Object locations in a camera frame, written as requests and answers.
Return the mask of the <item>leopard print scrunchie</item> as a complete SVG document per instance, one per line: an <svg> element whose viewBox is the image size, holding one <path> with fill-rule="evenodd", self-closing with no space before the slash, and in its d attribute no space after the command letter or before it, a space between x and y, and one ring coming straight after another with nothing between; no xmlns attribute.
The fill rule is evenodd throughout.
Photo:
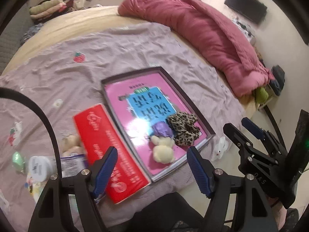
<svg viewBox="0 0 309 232"><path fill-rule="evenodd" d="M197 117L186 112L177 112L167 119L168 125L174 130L174 141L177 146L192 146L199 139L200 128L195 126Z"/></svg>

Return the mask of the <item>green round soft object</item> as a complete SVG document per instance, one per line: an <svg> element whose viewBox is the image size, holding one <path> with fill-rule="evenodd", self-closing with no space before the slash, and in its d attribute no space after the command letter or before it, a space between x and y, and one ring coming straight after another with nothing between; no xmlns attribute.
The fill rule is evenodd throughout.
<svg viewBox="0 0 309 232"><path fill-rule="evenodd" d="M19 173L25 172L25 160L19 152L14 152L12 155L12 164L15 170Z"/></svg>

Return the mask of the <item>red tissue box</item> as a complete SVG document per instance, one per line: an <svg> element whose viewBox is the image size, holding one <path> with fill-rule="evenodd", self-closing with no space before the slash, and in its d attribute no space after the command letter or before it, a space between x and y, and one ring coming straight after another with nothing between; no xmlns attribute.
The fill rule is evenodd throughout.
<svg viewBox="0 0 309 232"><path fill-rule="evenodd" d="M150 185L102 104L76 114L73 120L86 150L94 197L105 193L118 204Z"/></svg>

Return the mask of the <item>cream plush toy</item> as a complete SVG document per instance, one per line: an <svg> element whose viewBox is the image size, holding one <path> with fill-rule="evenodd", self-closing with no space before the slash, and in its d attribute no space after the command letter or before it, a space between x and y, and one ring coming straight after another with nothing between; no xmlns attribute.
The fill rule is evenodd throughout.
<svg viewBox="0 0 309 232"><path fill-rule="evenodd" d="M171 137L151 136L151 142L154 144L152 156L155 162L169 164L175 160L173 146L175 141Z"/></svg>

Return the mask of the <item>white cylindrical jar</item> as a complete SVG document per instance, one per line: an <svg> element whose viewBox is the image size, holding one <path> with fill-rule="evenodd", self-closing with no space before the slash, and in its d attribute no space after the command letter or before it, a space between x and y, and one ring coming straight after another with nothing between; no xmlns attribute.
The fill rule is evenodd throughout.
<svg viewBox="0 0 309 232"><path fill-rule="evenodd" d="M56 174L57 165L52 156L32 156L28 161L28 172L36 182L47 181Z"/></svg>

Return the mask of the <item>pink quilted duvet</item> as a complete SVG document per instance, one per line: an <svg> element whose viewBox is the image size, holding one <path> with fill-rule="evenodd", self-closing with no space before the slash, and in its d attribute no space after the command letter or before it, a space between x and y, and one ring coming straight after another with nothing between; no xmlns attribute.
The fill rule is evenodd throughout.
<svg viewBox="0 0 309 232"><path fill-rule="evenodd" d="M199 0L124 0L118 13L170 27L224 73L237 97L274 80L240 29Z"/></svg>

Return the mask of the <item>dark tray with pink book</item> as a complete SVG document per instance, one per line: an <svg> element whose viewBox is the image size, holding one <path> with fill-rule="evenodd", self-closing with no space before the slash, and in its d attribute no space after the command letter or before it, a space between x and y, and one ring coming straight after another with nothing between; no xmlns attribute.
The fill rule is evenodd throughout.
<svg viewBox="0 0 309 232"><path fill-rule="evenodd" d="M152 182L186 163L186 146L174 145L175 160L166 165L153 159L153 126L177 112L194 114L200 133L193 145L201 151L215 132L192 100L162 67L134 70L101 81L105 105L118 130Z"/></svg>

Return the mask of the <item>purple bed blanket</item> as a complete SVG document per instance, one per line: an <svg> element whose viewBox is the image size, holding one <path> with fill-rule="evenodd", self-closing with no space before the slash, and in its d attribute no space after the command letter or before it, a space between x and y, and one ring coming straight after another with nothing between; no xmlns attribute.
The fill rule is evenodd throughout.
<svg viewBox="0 0 309 232"><path fill-rule="evenodd" d="M217 70L163 25L142 23L108 29L55 44L1 76L1 86L26 95L46 114L55 135L75 134L73 116L104 102L101 80L144 68L163 67L185 91L217 136L223 125L240 126L244 107ZM26 176L12 164L53 156L40 119L12 100L1 100L1 209L16 231L27 231L35 200Z"/></svg>

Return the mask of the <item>beige bed sheet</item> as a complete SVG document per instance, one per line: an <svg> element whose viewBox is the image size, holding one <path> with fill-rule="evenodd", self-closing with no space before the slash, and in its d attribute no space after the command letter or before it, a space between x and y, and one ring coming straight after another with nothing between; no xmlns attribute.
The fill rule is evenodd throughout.
<svg viewBox="0 0 309 232"><path fill-rule="evenodd" d="M144 22L142 19L120 16L117 6L94 7L56 17L46 22L37 34L18 49L2 75L18 68L28 59L54 44L109 28Z"/></svg>

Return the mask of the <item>grey quilted headboard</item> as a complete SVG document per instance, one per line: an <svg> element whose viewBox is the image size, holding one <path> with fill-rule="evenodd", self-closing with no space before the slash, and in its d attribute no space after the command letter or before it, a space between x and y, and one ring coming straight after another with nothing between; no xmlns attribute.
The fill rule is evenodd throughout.
<svg viewBox="0 0 309 232"><path fill-rule="evenodd" d="M0 71L4 71L14 54L20 48L20 39L33 26L30 18L29 2L26 2L14 15L1 34Z"/></svg>

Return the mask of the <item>folded clothes pile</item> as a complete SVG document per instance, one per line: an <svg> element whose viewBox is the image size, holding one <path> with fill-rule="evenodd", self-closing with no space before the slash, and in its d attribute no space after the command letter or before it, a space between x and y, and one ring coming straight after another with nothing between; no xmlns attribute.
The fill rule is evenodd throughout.
<svg viewBox="0 0 309 232"><path fill-rule="evenodd" d="M42 20L62 15L73 5L74 0L49 0L29 9L32 20Z"/></svg>

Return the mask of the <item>wall mounted black television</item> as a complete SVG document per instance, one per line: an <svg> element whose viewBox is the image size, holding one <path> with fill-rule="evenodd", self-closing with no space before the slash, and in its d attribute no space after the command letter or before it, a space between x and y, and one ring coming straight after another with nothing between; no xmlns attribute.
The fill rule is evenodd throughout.
<svg viewBox="0 0 309 232"><path fill-rule="evenodd" d="M267 14L267 7L259 0L225 0L224 4L255 24L260 24Z"/></svg>

